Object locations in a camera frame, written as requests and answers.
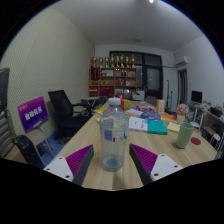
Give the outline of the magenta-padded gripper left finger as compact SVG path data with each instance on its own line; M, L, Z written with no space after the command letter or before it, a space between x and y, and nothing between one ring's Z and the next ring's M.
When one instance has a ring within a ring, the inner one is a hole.
M89 145L67 157L57 157L44 170L81 186L93 156L93 146Z

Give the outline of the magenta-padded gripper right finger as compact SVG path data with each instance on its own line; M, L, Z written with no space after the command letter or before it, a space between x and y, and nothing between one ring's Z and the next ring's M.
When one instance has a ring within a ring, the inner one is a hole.
M145 148L131 144L129 154L143 185L150 184L182 169L166 154L156 155Z

